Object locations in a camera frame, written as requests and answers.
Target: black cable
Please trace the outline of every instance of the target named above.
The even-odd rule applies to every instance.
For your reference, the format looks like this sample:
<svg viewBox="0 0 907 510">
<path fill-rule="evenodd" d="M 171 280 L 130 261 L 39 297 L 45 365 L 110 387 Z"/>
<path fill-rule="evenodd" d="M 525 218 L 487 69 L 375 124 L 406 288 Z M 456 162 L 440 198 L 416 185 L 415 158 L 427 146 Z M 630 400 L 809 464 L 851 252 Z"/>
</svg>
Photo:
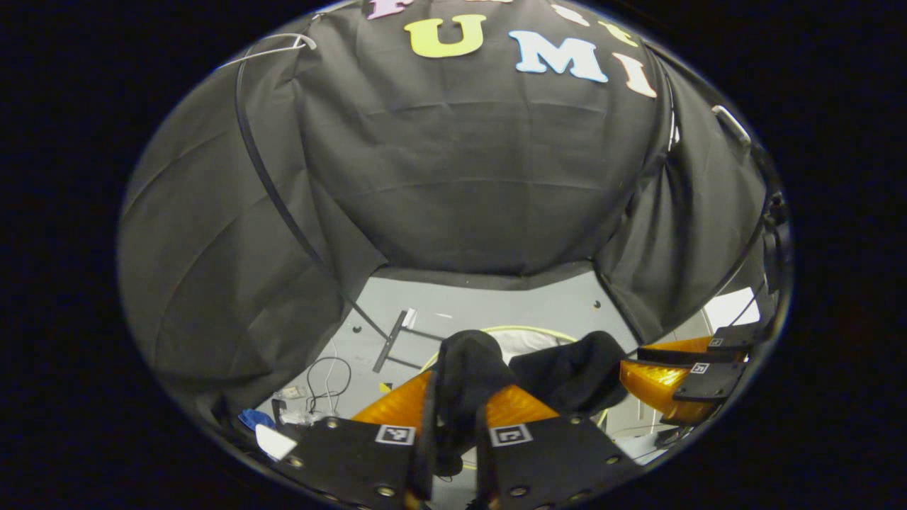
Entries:
<svg viewBox="0 0 907 510">
<path fill-rule="evenodd" d="M 762 280 L 762 283 L 759 284 L 759 288 L 756 289 L 756 292 L 753 292 L 753 298 L 752 298 L 751 300 L 749 300 L 749 302 L 748 302 L 748 303 L 746 304 L 746 306 L 743 308 L 743 311 L 740 312 L 740 315 L 738 315 L 738 316 L 736 317 L 736 319 L 732 320 L 731 323 L 727 325 L 729 328 L 730 328 L 731 326 L 734 326 L 734 325 L 736 324 L 736 322 L 737 322 L 738 320 L 740 320 L 741 317 L 743 317 L 743 314 L 745 314 L 746 311 L 749 310 L 749 307 L 753 306 L 753 303 L 756 301 L 756 296 L 759 295 L 759 292 L 762 292 L 762 288 L 763 288 L 765 285 L 766 285 L 766 281 L 765 281 L 765 280 Z"/>
<path fill-rule="evenodd" d="M 323 393 L 321 395 L 315 395 L 315 389 L 312 388 L 312 379 L 311 379 L 312 368 L 314 368 L 315 365 L 317 365 L 318 363 L 320 363 L 322 361 L 326 361 L 328 359 L 339 359 L 340 361 L 343 361 L 344 365 L 346 365 L 346 370 L 347 370 L 346 385 L 343 386 L 343 389 L 341 389 L 338 392 L 327 391 L 326 393 Z M 308 384 L 308 393 L 311 395 L 311 397 L 306 399 L 307 411 L 309 413 L 312 413 L 315 411 L 315 407 L 317 406 L 317 402 L 318 402 L 319 398 L 324 398 L 324 397 L 328 397 L 328 396 L 340 397 L 341 395 L 343 395 L 344 392 L 346 392 L 346 389 L 349 388 L 349 383 L 352 380 L 352 378 L 353 378 L 353 369 L 349 366 L 349 363 L 347 363 L 345 359 L 338 358 L 337 356 L 325 356 L 324 358 L 316 359 L 315 363 L 312 363 L 311 365 L 309 365 L 308 371 L 306 372 L 306 384 Z"/>
<path fill-rule="evenodd" d="M 657 423 L 657 424 L 655 424 L 655 425 L 640 425 L 639 427 L 626 427 L 626 428 L 622 428 L 622 429 L 620 429 L 620 430 L 615 430 L 614 432 L 611 432 L 611 434 L 617 434 L 618 432 L 623 432 L 624 430 L 633 430 L 634 428 L 652 428 L 652 427 L 674 427 L 674 428 L 679 428 L 677 425 L 670 425 L 670 424 L 667 424 L 667 423 Z M 662 428 L 662 429 L 659 430 L 658 432 L 664 432 L 665 430 L 670 430 L 670 428 Z"/>
<path fill-rule="evenodd" d="M 740 315 L 738 315 L 738 316 L 736 317 L 736 319 L 732 320 L 731 323 L 727 325 L 729 328 L 730 328 L 731 326 L 734 326 L 734 325 L 736 324 L 736 322 L 737 322 L 738 320 L 740 320 L 741 317 L 743 317 L 743 314 L 746 313 L 746 311 L 749 309 L 749 307 L 753 306 L 753 302 L 756 301 L 756 297 L 759 295 L 759 292 L 762 292 L 762 289 L 764 289 L 765 286 L 766 286 L 766 281 L 765 281 L 765 280 L 762 280 L 762 283 L 759 284 L 759 287 L 758 287 L 758 289 L 756 289 L 756 292 L 753 292 L 753 298 L 752 298 L 751 300 L 749 300 L 749 302 L 748 302 L 748 303 L 746 304 L 746 306 L 743 308 L 743 311 L 740 312 Z M 633 350 L 631 350 L 630 352 L 628 352 L 628 353 L 627 353 L 627 358 L 629 358 L 630 356 L 633 356 L 634 354 L 636 354 L 636 352 L 637 352 L 638 350 L 639 350 L 639 347 L 634 348 Z"/>
<path fill-rule="evenodd" d="M 243 57 L 249 56 L 249 52 L 252 51 L 252 46 L 246 50 L 246 54 Z M 265 191 L 268 193 L 271 203 L 274 204 L 274 207 L 278 210 L 280 218 L 283 219 L 284 223 L 287 224 L 290 232 L 293 234 L 293 237 L 296 238 L 296 241 L 299 243 L 299 246 L 302 247 L 302 250 L 308 255 L 312 262 L 314 262 L 315 267 L 327 279 L 334 285 L 337 293 L 340 294 L 353 309 L 366 320 L 369 326 L 371 326 L 375 331 L 381 335 L 386 341 L 390 342 L 391 339 L 388 337 L 384 331 L 382 331 L 377 324 L 371 318 L 366 315 L 366 313 L 359 308 L 359 305 L 356 304 L 356 300 L 352 298 L 343 286 L 340 285 L 340 282 L 337 281 L 334 273 L 327 267 L 325 262 L 321 260 L 321 257 L 318 256 L 317 251 L 306 239 L 306 235 L 302 233 L 302 229 L 299 228 L 299 225 L 296 223 L 296 220 L 293 219 L 293 215 L 290 214 L 287 204 L 280 198 L 280 193 L 278 193 L 277 187 L 274 185 L 274 182 L 271 180 L 271 176 L 268 174 L 268 170 L 265 168 L 265 163 L 261 159 L 261 154 L 258 153 L 258 146 L 255 144 L 255 138 L 252 137 L 252 127 L 249 125 L 249 116 L 246 113 L 246 106 L 241 101 L 241 90 L 242 90 L 242 77 L 246 71 L 246 63 L 248 60 L 244 60 L 239 63 L 239 69 L 236 72 L 236 93 L 235 93 L 235 107 L 236 107 L 236 119 L 239 124 L 239 133 L 242 135 L 242 142 L 246 145 L 246 152 L 249 154 L 249 158 L 252 160 L 252 166 L 255 168 L 255 172 L 258 174 L 258 179 L 261 180 L 261 184 L 265 187 Z"/>
<path fill-rule="evenodd" d="M 647 455 L 649 455 L 649 454 L 654 454 L 655 452 L 659 451 L 660 449 L 661 449 L 661 448 L 655 448 L 654 450 L 652 450 L 652 451 L 650 451 L 650 452 L 646 452 L 646 453 L 642 454 L 641 456 L 635 456 L 635 457 L 633 457 L 633 460 L 636 460 L 636 459 L 638 459 L 638 458 L 642 458 L 642 457 L 647 456 Z"/>
</svg>

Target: gray floor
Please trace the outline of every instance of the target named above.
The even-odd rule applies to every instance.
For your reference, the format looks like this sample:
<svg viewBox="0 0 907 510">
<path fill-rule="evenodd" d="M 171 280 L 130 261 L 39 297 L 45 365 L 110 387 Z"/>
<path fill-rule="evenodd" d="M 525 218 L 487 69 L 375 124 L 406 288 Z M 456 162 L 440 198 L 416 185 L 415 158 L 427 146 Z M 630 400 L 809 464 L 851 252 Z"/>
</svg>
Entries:
<svg viewBox="0 0 907 510">
<path fill-rule="evenodd" d="M 599 308 L 594 306 L 596 301 L 600 303 Z M 464 329 L 521 325 L 553 329 L 574 338 L 582 338 L 594 330 L 604 330 L 626 351 L 637 346 L 627 325 L 591 271 L 530 290 L 465 289 L 373 277 L 367 282 L 358 304 L 385 332 L 391 330 L 402 310 L 415 309 L 415 320 L 409 327 L 442 338 Z M 355 333 L 354 328 L 361 330 Z M 697 314 L 659 342 L 708 334 L 704 318 Z M 378 400 L 383 395 L 381 383 L 398 387 L 418 373 L 415 368 L 390 360 L 386 361 L 380 373 L 373 372 L 372 367 L 384 343 L 381 336 L 353 312 L 321 352 L 320 358 L 338 356 L 352 368 L 349 388 L 334 403 L 338 416 L 352 417 Z M 390 356 L 421 367 L 439 346 L 440 342 L 436 340 L 403 331 Z M 315 394 L 325 393 L 326 387 L 338 391 L 346 383 L 346 366 L 340 362 L 332 367 L 332 361 L 322 361 L 311 368 L 311 372 Z M 308 392 L 306 375 L 307 371 L 303 372 L 287 387 L 299 386 Z M 304 398 L 288 400 L 290 411 L 301 410 L 304 405 Z M 330 408 L 326 398 L 318 401 L 317 410 L 327 411 Z M 271 415 L 270 399 L 263 402 L 258 410 Z M 654 432 L 666 428 L 658 423 L 659 418 L 660 413 L 630 396 L 609 409 L 606 431 L 628 456 L 636 457 L 651 450 Z M 464 460 L 474 462 L 471 453 L 464 456 Z M 637 462 L 649 461 L 658 455 L 658 452 L 652 453 Z M 434 509 L 465 508 L 475 497 L 475 474 L 474 470 L 464 469 L 451 481 L 436 477 L 430 506 Z"/>
</svg>

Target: wire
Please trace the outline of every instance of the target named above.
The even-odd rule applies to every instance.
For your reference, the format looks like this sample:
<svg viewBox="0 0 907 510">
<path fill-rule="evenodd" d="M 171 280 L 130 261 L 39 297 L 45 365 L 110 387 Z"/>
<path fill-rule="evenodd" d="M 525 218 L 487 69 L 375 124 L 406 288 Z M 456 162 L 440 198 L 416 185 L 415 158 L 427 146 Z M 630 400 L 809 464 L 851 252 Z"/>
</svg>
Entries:
<svg viewBox="0 0 907 510">
<path fill-rule="evenodd" d="M 346 370 L 347 370 L 347 374 L 348 374 L 346 377 L 346 384 L 343 386 L 343 389 L 341 389 L 338 392 L 328 391 L 327 393 L 323 393 L 321 395 L 315 395 L 315 390 L 312 388 L 312 379 L 311 379 L 312 368 L 314 368 L 315 365 L 317 365 L 318 363 L 320 363 L 322 361 L 327 361 L 329 359 L 338 359 L 338 360 L 342 361 L 344 365 L 346 365 Z M 352 378 L 353 378 L 353 369 L 349 366 L 349 363 L 347 363 L 345 359 L 337 357 L 337 356 L 326 356 L 324 358 L 316 359 L 315 363 L 312 363 L 308 367 L 308 371 L 306 372 L 306 384 L 308 384 L 308 391 L 312 395 L 312 397 L 309 397 L 306 399 L 306 409 L 308 410 L 308 412 L 312 413 L 315 411 L 315 407 L 317 406 L 317 402 L 318 402 L 319 398 L 328 397 L 328 400 L 329 400 L 330 397 L 339 398 L 341 395 L 343 395 L 344 392 L 346 392 L 346 389 L 349 388 L 349 383 Z"/>
<path fill-rule="evenodd" d="M 752 298 L 751 300 L 749 300 L 749 302 L 748 302 L 748 303 L 746 304 L 746 306 L 743 308 L 743 311 L 740 312 L 740 315 L 738 315 L 738 316 L 736 317 L 736 319 L 732 320 L 731 323 L 727 325 L 728 327 L 734 326 L 734 325 L 736 324 L 736 322 L 737 322 L 738 320 L 740 320 L 741 317 L 743 317 L 743 314 L 745 314 L 746 311 L 749 310 L 749 307 L 753 306 L 753 303 L 756 302 L 756 296 L 759 295 L 759 292 L 762 292 L 762 288 L 763 288 L 765 285 L 766 285 L 766 281 L 765 281 L 765 280 L 762 280 L 762 283 L 759 284 L 759 288 L 756 289 L 756 292 L 753 292 L 753 298 Z"/>
<path fill-rule="evenodd" d="M 336 358 L 339 357 L 339 354 L 337 354 L 337 343 L 335 338 L 331 338 L 331 345 L 334 346 L 334 356 Z M 337 363 L 337 359 L 331 360 L 331 368 L 327 370 L 327 377 L 325 377 L 325 392 L 327 394 L 327 403 L 331 406 L 331 413 L 333 414 L 336 414 L 336 412 L 334 408 L 334 401 L 331 400 L 331 388 L 327 387 L 327 380 L 331 378 L 331 372 L 334 371 L 334 364 Z"/>
<path fill-rule="evenodd" d="M 661 424 L 655 425 L 655 427 L 677 427 L 677 426 L 676 426 L 676 425 L 669 425 L 669 424 L 667 424 L 667 423 L 661 423 Z M 636 429 L 636 428 L 652 428 L 652 425 L 641 425 L 641 426 L 639 426 L 639 427 L 626 427 L 626 428 L 621 428 L 621 429 L 619 429 L 619 430 L 615 430 L 614 432 L 611 432 L 611 434 L 617 434 L 618 432 L 623 432 L 624 430 L 633 430 L 633 429 Z M 664 432 L 665 430 L 670 430 L 670 428 L 662 428 L 661 430 L 659 430 L 659 432 Z"/>
<path fill-rule="evenodd" d="M 633 457 L 633 460 L 636 460 L 636 459 L 638 459 L 638 458 L 642 458 L 642 457 L 647 456 L 647 455 L 649 455 L 649 454 L 654 454 L 655 452 L 659 451 L 660 449 L 661 449 L 661 448 L 655 448 L 654 450 L 652 450 L 652 451 L 650 451 L 650 452 L 646 452 L 646 453 L 642 454 L 641 456 L 635 456 L 635 457 Z"/>
<path fill-rule="evenodd" d="M 356 300 L 346 292 L 346 289 L 343 288 L 343 285 L 340 284 L 340 281 L 337 279 L 333 271 L 321 260 L 321 256 L 318 255 L 318 252 L 312 246 L 308 239 L 306 239 L 306 234 L 302 232 L 302 229 L 299 228 L 299 224 L 296 223 L 296 220 L 293 219 L 293 215 L 290 213 L 287 208 L 287 203 L 280 198 L 280 193 L 278 192 L 277 186 L 274 184 L 274 181 L 271 179 L 268 169 L 265 168 L 265 162 L 261 159 L 261 153 L 258 152 L 258 146 L 255 144 L 255 138 L 252 136 L 252 126 L 249 124 L 249 114 L 246 112 L 246 105 L 242 102 L 242 78 L 246 72 L 246 64 L 249 63 L 249 60 L 245 60 L 246 57 L 252 51 L 252 46 L 246 50 L 246 54 L 243 55 L 243 58 L 240 59 L 239 69 L 236 72 L 236 87 L 235 87 L 235 97 L 234 97 L 234 107 L 236 109 L 236 122 L 239 125 L 239 134 L 242 137 L 242 142 L 246 146 L 246 153 L 249 155 L 249 159 L 252 162 L 252 167 L 255 169 L 255 173 L 258 175 L 258 179 L 261 181 L 261 185 L 264 186 L 265 192 L 268 194 L 268 197 L 271 199 L 271 203 L 274 205 L 274 208 L 278 210 L 280 218 L 284 221 L 289 228 L 291 234 L 296 239 L 296 242 L 299 244 L 299 247 L 308 255 L 312 261 L 312 265 L 315 266 L 315 269 L 320 272 L 323 276 L 334 287 L 334 290 L 346 301 L 349 306 L 351 306 L 356 313 L 359 314 L 362 319 L 364 319 L 369 326 L 372 327 L 381 338 L 387 342 L 392 342 L 390 337 L 387 336 L 387 333 L 384 333 L 381 328 L 378 327 L 375 322 L 368 317 L 366 312 L 359 307 L 356 303 Z"/>
</svg>

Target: black cloth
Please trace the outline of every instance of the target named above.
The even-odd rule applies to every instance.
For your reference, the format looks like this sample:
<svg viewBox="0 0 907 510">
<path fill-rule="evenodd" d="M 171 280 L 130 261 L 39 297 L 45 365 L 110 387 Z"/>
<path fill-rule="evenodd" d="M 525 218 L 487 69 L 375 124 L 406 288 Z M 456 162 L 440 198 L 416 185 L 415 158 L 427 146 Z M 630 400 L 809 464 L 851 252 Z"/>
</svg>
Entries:
<svg viewBox="0 0 907 510">
<path fill-rule="evenodd" d="M 634 30 L 621 28 L 626 44 L 596 25 L 606 18 L 571 5 L 592 30 L 550 3 L 418 2 L 375 20 L 356 3 L 272 33 L 317 47 L 254 44 L 239 91 L 252 137 L 349 295 L 384 266 L 527 277 L 591 260 L 646 343 L 721 288 L 765 186 L 711 108 L 754 130 Z M 427 18 L 445 20 L 441 40 L 460 40 L 451 19 L 462 14 L 487 18 L 477 51 L 425 58 L 407 43 L 404 27 Z M 512 30 L 594 44 L 609 80 L 519 71 Z M 643 65 L 657 97 L 628 88 L 615 52 Z M 137 348 L 184 410 L 216 427 L 212 402 L 226 402 L 224 416 L 257 406 L 350 310 L 261 185 L 239 131 L 237 71 L 213 71 L 161 124 L 125 190 L 117 242 Z"/>
<path fill-rule="evenodd" d="M 463 470 L 460 458 L 475 445 L 475 415 L 492 395 L 516 383 L 503 362 L 501 346 L 488 333 L 461 331 L 441 343 L 438 361 L 435 473 L 453 476 Z"/>
<path fill-rule="evenodd" d="M 627 355 L 604 331 L 582 340 L 511 358 L 517 384 L 559 413 L 593 415 L 627 396 L 620 361 Z"/>
</svg>

